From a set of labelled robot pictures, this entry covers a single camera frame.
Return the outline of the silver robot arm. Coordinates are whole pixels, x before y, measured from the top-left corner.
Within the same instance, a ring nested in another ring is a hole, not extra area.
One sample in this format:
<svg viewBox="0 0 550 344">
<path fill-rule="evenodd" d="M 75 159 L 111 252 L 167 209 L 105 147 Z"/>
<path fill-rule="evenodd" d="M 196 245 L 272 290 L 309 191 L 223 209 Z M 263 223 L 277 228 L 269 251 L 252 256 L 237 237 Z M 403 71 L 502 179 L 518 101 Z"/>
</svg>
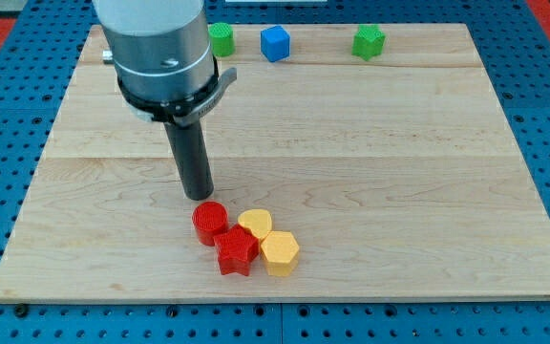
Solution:
<svg viewBox="0 0 550 344">
<path fill-rule="evenodd" d="M 202 0 L 95 0 L 125 100 L 147 121 L 188 127 L 237 70 L 219 72 Z"/>
</svg>

